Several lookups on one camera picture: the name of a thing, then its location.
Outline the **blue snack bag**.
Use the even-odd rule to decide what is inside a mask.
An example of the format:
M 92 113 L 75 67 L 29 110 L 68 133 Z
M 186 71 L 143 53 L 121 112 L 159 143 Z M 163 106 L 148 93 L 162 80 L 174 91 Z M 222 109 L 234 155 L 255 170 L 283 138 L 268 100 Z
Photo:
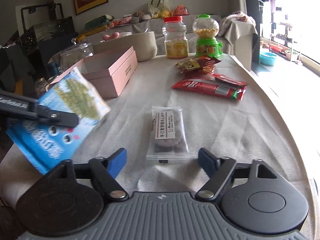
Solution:
M 96 88 L 73 68 L 38 100 L 46 121 L 17 120 L 7 134 L 42 174 L 70 159 L 110 111 Z

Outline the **clear date snack packet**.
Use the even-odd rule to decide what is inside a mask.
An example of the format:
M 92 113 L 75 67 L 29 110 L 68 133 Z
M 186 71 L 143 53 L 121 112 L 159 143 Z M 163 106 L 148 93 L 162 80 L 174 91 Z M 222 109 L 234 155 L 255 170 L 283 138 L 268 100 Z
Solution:
M 183 108 L 152 107 L 152 129 L 146 161 L 152 165 L 181 164 L 190 160 Z

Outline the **pink cardboard box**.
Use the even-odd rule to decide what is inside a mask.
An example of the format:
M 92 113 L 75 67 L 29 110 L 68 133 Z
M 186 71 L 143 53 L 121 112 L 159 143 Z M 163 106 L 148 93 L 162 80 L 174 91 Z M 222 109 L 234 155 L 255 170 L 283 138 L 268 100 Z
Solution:
M 102 98 L 117 98 L 137 66 L 136 51 L 133 47 L 108 50 L 81 59 L 56 77 L 49 86 L 53 87 L 76 67 L 81 75 L 97 89 Z

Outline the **long red wafer packet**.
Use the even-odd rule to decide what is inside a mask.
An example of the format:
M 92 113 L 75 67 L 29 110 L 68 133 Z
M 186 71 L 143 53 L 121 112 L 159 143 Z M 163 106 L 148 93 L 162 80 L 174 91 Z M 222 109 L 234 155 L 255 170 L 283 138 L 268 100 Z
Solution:
M 172 86 L 172 89 L 185 90 L 232 100 L 242 100 L 246 92 L 246 86 L 236 87 L 226 83 L 204 79 L 182 79 L 175 83 Z

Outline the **small red sachet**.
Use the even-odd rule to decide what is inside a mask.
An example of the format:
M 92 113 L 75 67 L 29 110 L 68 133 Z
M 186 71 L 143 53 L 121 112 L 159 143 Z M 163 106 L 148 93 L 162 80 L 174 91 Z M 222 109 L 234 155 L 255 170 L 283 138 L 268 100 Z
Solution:
M 238 81 L 235 79 L 231 79 L 230 77 L 227 77 L 223 74 L 213 74 L 213 77 L 215 78 L 215 80 L 222 82 L 222 83 L 226 83 L 230 86 L 246 87 L 248 85 L 248 83 L 246 83 L 244 81 Z

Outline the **dark red snack bag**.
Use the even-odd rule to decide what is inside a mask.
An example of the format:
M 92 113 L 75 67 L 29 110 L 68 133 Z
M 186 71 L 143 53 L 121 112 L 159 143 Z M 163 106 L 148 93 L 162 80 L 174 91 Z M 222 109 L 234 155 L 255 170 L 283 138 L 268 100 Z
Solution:
M 213 74 L 215 65 L 221 61 L 208 55 L 195 56 L 175 64 L 176 68 L 182 74 Z

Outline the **small glass jar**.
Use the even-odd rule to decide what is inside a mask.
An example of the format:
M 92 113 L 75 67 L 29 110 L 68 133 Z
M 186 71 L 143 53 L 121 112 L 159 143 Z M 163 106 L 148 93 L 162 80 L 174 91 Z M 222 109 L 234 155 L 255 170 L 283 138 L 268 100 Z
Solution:
M 35 81 L 34 87 L 37 97 L 40 98 L 49 90 L 49 83 L 42 77 Z

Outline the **dark teal bottle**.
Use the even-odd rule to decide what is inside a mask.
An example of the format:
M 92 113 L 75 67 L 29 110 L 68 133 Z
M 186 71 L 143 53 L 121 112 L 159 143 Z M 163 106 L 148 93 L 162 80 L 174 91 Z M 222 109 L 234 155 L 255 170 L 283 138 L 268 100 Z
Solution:
M 47 64 L 49 77 L 56 77 L 61 74 L 61 68 L 56 61 L 49 62 Z

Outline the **large glass jar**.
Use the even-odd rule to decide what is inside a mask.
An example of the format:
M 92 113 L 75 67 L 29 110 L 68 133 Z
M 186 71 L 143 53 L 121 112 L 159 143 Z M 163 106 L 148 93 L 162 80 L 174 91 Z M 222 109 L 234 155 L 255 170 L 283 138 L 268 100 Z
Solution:
M 60 51 L 60 68 L 64 72 L 78 61 L 93 56 L 93 46 L 90 42 L 77 42 L 76 38 L 71 39 L 72 46 Z

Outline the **glass fish tank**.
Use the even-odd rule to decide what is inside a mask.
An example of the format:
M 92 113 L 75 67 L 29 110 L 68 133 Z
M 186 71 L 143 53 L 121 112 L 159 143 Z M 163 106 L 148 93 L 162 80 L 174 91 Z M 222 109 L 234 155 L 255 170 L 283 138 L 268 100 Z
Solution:
M 46 7 L 49 15 L 54 14 L 54 19 L 47 22 L 35 24 L 29 29 L 25 27 L 24 12 L 33 14 L 36 9 Z M 47 3 L 41 5 L 32 5 L 20 9 L 23 35 L 20 37 L 21 46 L 26 53 L 38 47 L 38 43 L 45 40 L 61 37 L 67 34 L 75 33 L 72 17 L 65 18 L 61 3 Z

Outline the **green plush toy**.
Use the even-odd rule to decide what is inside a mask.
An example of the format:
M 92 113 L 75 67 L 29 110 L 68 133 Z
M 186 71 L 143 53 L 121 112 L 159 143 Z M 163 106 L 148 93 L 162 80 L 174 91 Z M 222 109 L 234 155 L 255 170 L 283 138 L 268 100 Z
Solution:
M 94 19 L 88 21 L 87 23 L 85 23 L 84 30 L 90 31 L 95 28 L 98 28 L 98 27 L 101 27 L 104 25 L 108 25 L 110 22 L 113 21 L 113 19 L 114 19 L 114 17 L 111 15 L 101 15 L 101 16 L 94 18 Z

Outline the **pink eggs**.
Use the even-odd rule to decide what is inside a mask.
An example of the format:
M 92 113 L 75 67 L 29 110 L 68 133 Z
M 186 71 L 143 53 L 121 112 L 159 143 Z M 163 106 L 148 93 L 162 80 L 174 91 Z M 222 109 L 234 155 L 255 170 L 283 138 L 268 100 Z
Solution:
M 111 35 L 104 35 L 103 36 L 103 40 L 104 41 L 109 41 L 109 40 L 114 40 L 114 39 L 119 38 L 119 37 L 120 37 L 120 33 L 119 32 L 114 32 Z

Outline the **blue plastic bowl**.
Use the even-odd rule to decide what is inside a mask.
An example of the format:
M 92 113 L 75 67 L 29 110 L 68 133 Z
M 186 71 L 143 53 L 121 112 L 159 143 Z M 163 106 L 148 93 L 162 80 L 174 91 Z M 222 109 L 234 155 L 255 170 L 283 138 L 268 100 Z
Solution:
M 274 66 L 277 55 L 272 52 L 261 52 L 259 55 L 260 63 L 266 66 Z

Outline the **grey covered sofa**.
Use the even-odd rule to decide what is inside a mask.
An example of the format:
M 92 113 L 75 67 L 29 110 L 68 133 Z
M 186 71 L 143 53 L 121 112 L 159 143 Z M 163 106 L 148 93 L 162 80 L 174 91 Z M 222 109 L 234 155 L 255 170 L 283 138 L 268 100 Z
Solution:
M 189 52 L 196 52 L 196 42 L 200 34 L 209 34 L 211 26 L 205 23 L 204 20 L 199 20 L 197 15 L 188 15 L 183 17 L 183 23 L 187 27 L 186 37 L 189 43 Z M 222 43 L 221 51 L 223 53 L 234 55 L 247 69 L 251 70 L 253 48 L 258 39 L 258 33 L 255 28 L 255 22 L 251 17 L 244 14 L 237 16 L 227 16 L 221 18 L 217 15 L 210 17 L 219 24 L 219 31 L 216 39 Z M 96 34 L 89 35 L 87 40 L 91 44 L 99 44 L 103 40 L 104 35 L 111 35 L 114 32 L 138 34 L 146 29 L 154 32 L 157 44 L 157 54 L 164 55 L 164 35 L 162 28 L 164 21 L 161 18 L 147 20 L 135 24 L 127 24 L 115 27 L 109 30 L 103 30 Z

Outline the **metal plant shelf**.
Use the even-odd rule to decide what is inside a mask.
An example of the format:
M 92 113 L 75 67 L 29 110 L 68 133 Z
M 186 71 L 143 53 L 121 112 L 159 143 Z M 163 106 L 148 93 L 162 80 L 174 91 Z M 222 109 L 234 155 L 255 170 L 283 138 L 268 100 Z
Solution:
M 300 57 L 298 41 L 293 34 L 293 26 L 289 23 L 271 22 L 269 50 L 285 57 L 291 62 L 297 62 Z

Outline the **red lid plastic jar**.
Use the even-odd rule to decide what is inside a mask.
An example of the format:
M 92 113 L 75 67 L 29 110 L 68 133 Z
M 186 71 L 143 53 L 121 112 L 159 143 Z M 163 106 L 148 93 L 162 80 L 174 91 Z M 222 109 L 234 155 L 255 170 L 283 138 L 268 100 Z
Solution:
M 187 27 L 183 23 L 182 16 L 166 17 L 162 32 L 165 38 L 165 54 L 168 59 L 183 59 L 188 57 Z

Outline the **pink blanket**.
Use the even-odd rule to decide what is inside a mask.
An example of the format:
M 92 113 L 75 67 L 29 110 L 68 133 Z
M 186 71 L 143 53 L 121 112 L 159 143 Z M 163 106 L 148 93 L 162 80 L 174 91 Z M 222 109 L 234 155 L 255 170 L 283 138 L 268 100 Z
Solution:
M 218 37 L 224 37 L 229 44 L 235 44 L 242 36 L 257 34 L 256 22 L 253 17 L 242 11 L 235 11 L 224 17 L 220 23 Z

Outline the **green candy dispenser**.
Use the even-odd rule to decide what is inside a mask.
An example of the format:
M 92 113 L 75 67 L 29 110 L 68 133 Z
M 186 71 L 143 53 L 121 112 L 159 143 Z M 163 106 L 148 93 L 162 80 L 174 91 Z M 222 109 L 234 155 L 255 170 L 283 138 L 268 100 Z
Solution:
M 210 15 L 202 14 L 193 23 L 193 32 L 197 35 L 196 55 L 208 55 L 219 58 L 222 54 L 222 43 L 216 39 L 219 24 Z

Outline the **orange plush toy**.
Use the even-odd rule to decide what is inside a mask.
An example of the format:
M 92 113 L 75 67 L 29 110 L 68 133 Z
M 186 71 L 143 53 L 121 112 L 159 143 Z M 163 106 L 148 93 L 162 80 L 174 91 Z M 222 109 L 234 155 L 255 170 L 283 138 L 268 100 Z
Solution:
M 187 16 L 189 15 L 188 9 L 184 5 L 178 5 L 173 11 L 172 16 Z

